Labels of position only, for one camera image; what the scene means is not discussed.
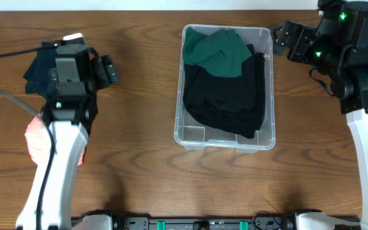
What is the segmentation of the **dark navy garment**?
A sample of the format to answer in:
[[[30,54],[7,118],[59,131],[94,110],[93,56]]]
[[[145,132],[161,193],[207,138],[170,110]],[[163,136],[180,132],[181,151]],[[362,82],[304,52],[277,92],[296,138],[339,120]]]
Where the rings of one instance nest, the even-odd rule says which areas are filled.
[[[48,86],[51,82],[49,72],[56,67],[56,51],[54,49],[39,50],[31,66],[23,78],[27,80],[26,94],[38,94],[47,97]]]

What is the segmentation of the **dark green garment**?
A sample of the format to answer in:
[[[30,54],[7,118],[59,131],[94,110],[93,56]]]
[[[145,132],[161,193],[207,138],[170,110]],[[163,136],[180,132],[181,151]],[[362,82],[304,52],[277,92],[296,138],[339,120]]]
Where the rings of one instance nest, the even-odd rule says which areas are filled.
[[[183,62],[200,66],[216,77],[237,77],[251,51],[234,29],[219,29],[206,35],[189,28],[185,33]]]

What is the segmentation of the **plain black garment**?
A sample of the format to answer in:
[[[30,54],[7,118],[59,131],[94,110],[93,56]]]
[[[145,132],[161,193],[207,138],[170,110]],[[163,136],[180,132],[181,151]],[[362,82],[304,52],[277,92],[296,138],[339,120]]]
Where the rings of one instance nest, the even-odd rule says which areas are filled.
[[[185,65],[183,103],[188,111],[202,108],[220,112],[250,113],[265,109],[265,94],[260,91],[257,55],[252,44],[246,45],[251,57],[241,64],[241,75],[217,77],[199,65]]]

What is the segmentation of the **pink garment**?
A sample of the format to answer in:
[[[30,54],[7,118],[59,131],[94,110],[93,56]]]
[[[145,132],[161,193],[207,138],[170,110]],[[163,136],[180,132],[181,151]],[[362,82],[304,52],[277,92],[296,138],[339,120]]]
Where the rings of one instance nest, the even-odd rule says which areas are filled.
[[[86,138],[75,128],[68,130],[66,126],[66,131],[62,134],[61,128],[64,125],[63,122],[54,124],[54,129],[50,128],[50,131],[55,135],[55,148],[56,154],[54,155],[54,164],[67,165],[69,162],[73,161],[73,165],[81,165],[83,163],[84,149],[83,147],[77,147],[76,155],[78,158],[71,156],[71,150],[75,141],[78,137],[82,138],[82,141],[86,142]],[[42,165],[48,162],[50,156],[51,140],[48,131],[41,121],[41,115],[37,114],[33,120],[28,124],[25,138],[27,142],[27,148],[32,161],[36,165]]]

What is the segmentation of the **clear plastic storage bin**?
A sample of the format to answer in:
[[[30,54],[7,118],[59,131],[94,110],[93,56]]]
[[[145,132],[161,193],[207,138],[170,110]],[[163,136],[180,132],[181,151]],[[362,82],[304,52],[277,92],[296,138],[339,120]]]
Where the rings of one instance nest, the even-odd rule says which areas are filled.
[[[207,147],[234,148],[240,153],[271,150],[276,143],[271,31],[265,27],[188,24],[183,28],[182,44],[185,43],[186,32],[189,28],[204,35],[210,35],[221,29],[233,29],[246,44],[253,44],[257,52],[264,54],[265,114],[263,125],[255,132],[253,139],[200,124],[187,112],[183,104],[185,70],[183,61],[180,61],[174,125],[175,141],[188,150],[204,150]]]

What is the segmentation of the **black glittery garment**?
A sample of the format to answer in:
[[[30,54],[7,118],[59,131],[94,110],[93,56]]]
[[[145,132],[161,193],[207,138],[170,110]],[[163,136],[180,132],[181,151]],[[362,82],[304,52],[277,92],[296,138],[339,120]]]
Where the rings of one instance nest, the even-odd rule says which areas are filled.
[[[264,93],[265,99],[265,59],[262,52],[255,52],[257,55],[257,73],[260,76],[258,86]],[[225,132],[238,134],[248,139],[253,139],[255,132],[260,130],[265,116],[264,110],[250,113],[230,113],[220,112],[216,109],[202,108],[187,112],[199,123],[208,127],[217,128]]]

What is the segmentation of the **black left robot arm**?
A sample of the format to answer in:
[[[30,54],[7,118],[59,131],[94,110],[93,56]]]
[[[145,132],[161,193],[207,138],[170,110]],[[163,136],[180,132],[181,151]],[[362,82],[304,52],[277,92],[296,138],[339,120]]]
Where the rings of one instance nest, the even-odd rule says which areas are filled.
[[[116,82],[109,56],[81,43],[56,49],[41,119],[50,148],[38,164],[16,229],[71,229],[71,203],[77,167],[98,113],[96,94]]]

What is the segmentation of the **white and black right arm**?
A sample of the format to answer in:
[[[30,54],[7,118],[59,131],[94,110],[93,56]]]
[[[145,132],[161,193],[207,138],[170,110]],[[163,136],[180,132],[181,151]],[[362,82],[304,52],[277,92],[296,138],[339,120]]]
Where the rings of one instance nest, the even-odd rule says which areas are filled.
[[[309,64],[328,75],[326,92],[339,99],[351,131],[362,189],[362,217],[350,222],[318,210],[296,211],[286,229],[368,229],[368,25],[344,19],[322,20],[318,27],[286,21],[273,28],[273,52]]]

